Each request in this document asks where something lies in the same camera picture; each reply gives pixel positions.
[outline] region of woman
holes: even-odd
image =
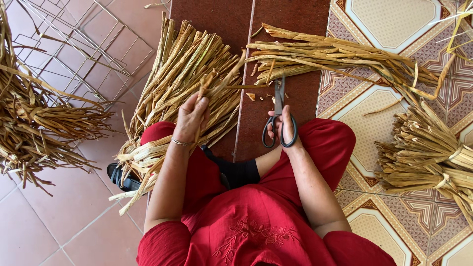
[[[209,100],[194,107],[196,99],[180,107],[176,125],[159,122],[143,133],[142,145],[173,138],[149,201],[140,266],[395,265],[377,245],[351,232],[333,195],[355,146],[347,125],[315,118],[300,127],[290,148],[280,145],[228,171],[202,150],[189,158],[187,144],[210,114]],[[268,134],[279,141],[282,121],[290,140],[289,106],[275,125],[278,134],[270,124]],[[222,185],[221,171],[232,189]]]

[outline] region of floor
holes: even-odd
[[[32,0],[45,8],[54,9],[50,3],[66,4],[61,18],[79,23],[82,32],[96,43],[109,44],[107,52],[120,60],[119,65],[133,72],[132,78],[100,64],[85,63],[79,76],[94,89],[75,86],[70,73],[52,60],[47,64],[50,72],[41,77],[57,88],[97,100],[117,99],[111,111],[116,112],[109,123],[123,131],[121,111],[129,121],[138,98],[146,83],[152,66],[153,52],[159,43],[161,12],[177,21],[187,19],[192,25],[221,35],[232,47],[232,53],[249,41],[261,22],[289,30],[327,35],[360,44],[383,48],[405,56],[411,56],[433,72],[440,73],[450,55],[446,53],[446,41],[454,22],[447,20],[436,25],[431,21],[455,14],[458,3],[451,0],[318,0],[310,5],[301,1],[239,0],[224,1],[173,0],[172,4],[143,9],[149,0],[100,0],[112,14],[131,30],[124,29],[111,42],[108,33],[115,20],[93,0]],[[9,1],[7,13],[12,32],[18,41],[35,45],[34,25],[17,0]],[[299,23],[294,23],[297,14]],[[472,20],[466,19],[460,31],[473,28]],[[467,32],[457,38],[466,42],[473,34]],[[48,29],[47,34],[54,36]],[[274,40],[260,33],[251,41]],[[43,40],[40,48],[57,49],[57,43]],[[464,46],[460,53],[473,57],[473,45]],[[78,68],[83,58],[70,46],[64,45],[56,58],[71,69]],[[35,53],[27,58],[33,67],[44,67],[48,56]],[[243,73],[245,84],[254,83],[250,76],[253,69],[248,64]],[[373,73],[362,69],[347,69],[351,74],[378,79]],[[356,234],[370,239],[388,252],[397,265],[465,265],[473,254],[473,234],[459,208],[433,190],[386,195],[374,179],[377,170],[376,151],[373,141],[389,141],[392,114],[406,109],[400,104],[369,116],[364,113],[384,107],[400,97],[396,92],[376,85],[359,82],[333,72],[312,72],[287,80],[287,103],[293,106],[293,114],[299,124],[320,117],[340,120],[348,124],[357,136],[357,145],[335,195]],[[266,91],[253,90],[256,96]],[[456,60],[440,96],[431,105],[457,134],[458,138],[473,144],[473,65]],[[251,102],[242,97],[242,111],[238,129],[225,136],[214,153],[228,160],[245,160],[263,154],[267,150],[260,144],[261,125],[267,120],[267,101]],[[77,151],[96,166],[105,168],[126,137],[114,133],[99,141],[80,143]],[[81,266],[81,265],[135,265],[136,248],[142,237],[146,198],[142,198],[124,216],[118,210],[126,199],[110,202],[108,197],[120,190],[115,187],[103,170],[87,174],[76,169],[44,170],[40,178],[51,180],[56,186],[48,187],[54,195],[27,186],[21,189],[18,179],[0,178],[0,265],[18,266]]]

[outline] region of metal wire frame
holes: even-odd
[[[41,64],[42,67],[34,67],[34,66],[31,66],[31,65],[27,65],[33,72],[33,74],[37,77],[37,78],[41,78],[41,73],[43,72],[50,72],[48,70],[46,70],[47,66],[50,64],[50,62],[52,62],[53,60],[56,61],[57,63],[59,63],[59,65],[61,65],[62,67],[65,68],[65,70],[67,70],[71,75],[72,77],[67,77],[67,78],[70,78],[70,81],[69,83],[66,85],[66,87],[63,89],[63,91],[66,91],[68,89],[68,87],[71,85],[71,83],[73,81],[77,81],[77,84],[74,86],[74,88],[72,89],[71,92],[69,92],[70,94],[75,94],[77,89],[79,88],[79,86],[82,84],[84,85],[88,91],[86,91],[84,93],[84,95],[79,95],[81,97],[86,97],[86,94],[87,93],[92,93],[97,99],[99,102],[106,102],[106,101],[114,101],[116,100],[121,91],[123,90],[123,88],[125,87],[128,87],[127,86],[127,82],[129,81],[129,79],[136,73],[137,70],[140,69],[140,67],[144,64],[144,62],[149,59],[149,56],[153,53],[154,49],[144,40],[142,39],[141,37],[139,37],[129,26],[127,26],[125,23],[123,23],[123,21],[121,21],[117,16],[115,16],[113,13],[111,13],[105,6],[103,6],[102,4],[100,4],[99,2],[97,2],[96,0],[94,0],[94,2],[88,7],[88,9],[84,12],[84,14],[80,17],[80,19],[77,20],[76,24],[71,24],[69,23],[67,20],[63,19],[62,18],[62,15],[64,14],[65,12],[65,9],[66,9],[66,6],[69,4],[69,2],[71,0],[68,0],[66,3],[62,3],[60,0],[57,0],[57,2],[52,2],[51,0],[43,0],[43,2],[37,4],[37,3],[34,3],[30,0],[16,0],[18,1],[19,3],[21,3],[27,10],[28,12],[30,13],[34,13],[38,18],[40,18],[41,20],[41,24],[38,26],[38,28],[41,28],[41,26],[43,25],[46,25],[46,29],[43,31],[43,34],[46,33],[46,31],[51,28],[55,33],[57,33],[63,40],[64,42],[61,43],[60,47],[54,51],[53,53],[47,53],[47,52],[42,52],[42,51],[39,51],[39,50],[36,50],[36,52],[40,52],[40,53],[44,53],[44,54],[47,54],[49,56],[49,58],[43,63]],[[54,6],[56,6],[59,11],[56,13],[56,14],[53,14],[51,11],[45,9],[43,7],[43,5],[47,3],[47,4],[52,4]],[[109,33],[106,35],[106,37],[103,39],[102,43],[101,44],[96,44],[91,38],[89,38],[87,36],[87,34],[85,34],[84,32],[82,32],[80,30],[80,22],[82,21],[82,19],[89,14],[89,11],[90,10],[93,10],[93,7],[100,7],[103,11],[105,11],[106,13],[108,13],[112,18],[115,19],[115,25],[112,27],[112,29],[109,31]],[[62,25],[66,26],[67,28],[70,29],[70,33],[69,34],[66,34],[64,33],[63,31],[61,31],[57,25],[54,24],[54,22],[56,23],[61,23]],[[107,49],[113,44],[113,42],[117,39],[117,37],[120,35],[120,33],[124,30],[124,29],[128,29],[131,33],[133,33],[136,38],[135,40],[133,41],[133,43],[130,45],[130,47],[128,48],[128,50],[126,51],[126,53],[121,57],[121,59],[116,59],[112,56],[110,56],[106,51]],[[34,39],[34,36],[38,36],[36,33],[33,33],[31,36],[25,36],[25,35],[18,35],[14,42],[17,43],[17,44],[22,44],[18,38],[19,37],[25,37],[29,40],[33,40],[35,42],[35,45],[34,45],[34,48],[38,48],[39,45],[41,44],[41,40],[43,38],[43,34],[39,35],[39,39],[36,40]],[[104,45],[104,43],[109,39],[109,37],[112,35],[112,38],[111,40],[108,42],[107,45]],[[148,46],[149,48],[149,52],[147,53],[147,55],[141,60],[141,62],[139,63],[139,65],[132,71],[128,71],[126,70],[127,68],[127,64],[123,62],[124,58],[126,57],[126,55],[129,53],[129,51],[133,48],[133,46],[137,43],[137,41],[141,40],[145,45]],[[82,64],[80,64],[80,66],[76,69],[76,70],[73,70],[71,69],[70,67],[68,67],[64,62],[62,62],[57,56],[59,54],[59,52],[64,48],[64,46],[66,45],[70,45],[71,47],[73,47],[74,49],[76,49],[81,55],[84,56],[84,61],[82,62]],[[91,51],[93,51],[93,53],[91,54],[88,54],[86,51],[84,51],[83,49],[79,48],[79,46],[83,47],[83,49],[90,49]],[[27,59],[32,56],[32,53],[33,53],[33,49],[28,49],[29,51],[27,52],[27,55],[25,58],[23,58],[21,61],[23,63],[25,63],[27,61]],[[84,65],[86,65],[86,62],[87,61],[92,61],[92,65],[90,66],[90,68],[87,70],[86,74],[83,76],[83,77],[80,77],[78,75],[79,71],[82,70],[82,68],[84,67]],[[109,68],[107,74],[104,76],[103,80],[101,81],[100,85],[97,87],[97,88],[94,88],[93,86],[91,86],[88,82],[85,81],[85,79],[87,78],[87,76],[91,73],[91,71],[93,71],[93,68],[94,66],[96,66],[97,64],[100,64],[100,65],[103,65],[107,68]],[[110,72],[111,71],[115,71],[117,74],[122,74],[122,75],[118,75],[118,77],[121,79],[121,81],[123,82],[123,85],[122,87],[120,88],[120,90],[116,93],[116,95],[114,96],[113,99],[105,99],[104,96],[99,92],[101,86],[103,85],[104,81],[106,80],[106,78],[109,76]],[[67,102],[68,100],[70,100],[69,98],[65,97],[64,100]]]

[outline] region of red clothing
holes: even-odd
[[[149,127],[141,144],[172,134],[172,123]],[[332,190],[355,145],[345,124],[314,119],[299,136]],[[395,265],[367,239],[334,231],[321,239],[308,225],[286,153],[259,184],[226,191],[218,166],[196,149],[189,159],[182,222],[149,230],[138,247],[140,266]]]

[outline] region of silver bracelet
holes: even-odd
[[[180,142],[180,141],[178,141],[177,139],[175,139],[174,137],[171,137],[171,141],[174,142],[174,143],[176,143],[176,144],[182,145],[182,146],[187,146],[187,145],[193,143],[193,142],[189,142],[189,143]]]

